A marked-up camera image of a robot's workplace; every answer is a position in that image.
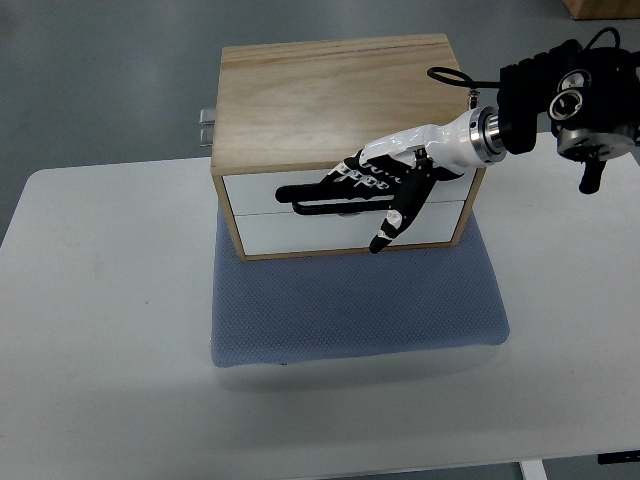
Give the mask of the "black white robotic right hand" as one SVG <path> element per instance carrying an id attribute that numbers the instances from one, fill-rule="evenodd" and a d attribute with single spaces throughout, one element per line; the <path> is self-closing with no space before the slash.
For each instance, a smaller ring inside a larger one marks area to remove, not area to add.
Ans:
<path id="1" fill-rule="evenodd" d="M 505 155 L 497 111 L 474 108 L 443 126 L 423 125 L 371 141 L 320 184 L 341 188 L 349 199 L 392 197 L 369 245 L 378 253 L 408 229 L 438 182 L 493 165 Z"/>

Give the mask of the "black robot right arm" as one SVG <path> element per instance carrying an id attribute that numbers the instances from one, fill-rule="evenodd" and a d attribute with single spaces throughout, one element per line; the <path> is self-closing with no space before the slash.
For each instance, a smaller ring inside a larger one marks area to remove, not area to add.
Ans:
<path id="1" fill-rule="evenodd" d="M 621 47 L 614 27 L 601 29 L 587 45 L 570 39 L 505 66 L 494 83 L 446 67 L 427 74 L 470 92 L 496 89 L 496 113 L 477 123 L 492 154 L 530 152 L 538 117 L 546 113 L 558 154 L 584 166 L 583 194 L 599 190 L 608 160 L 639 153 L 639 55 Z"/>

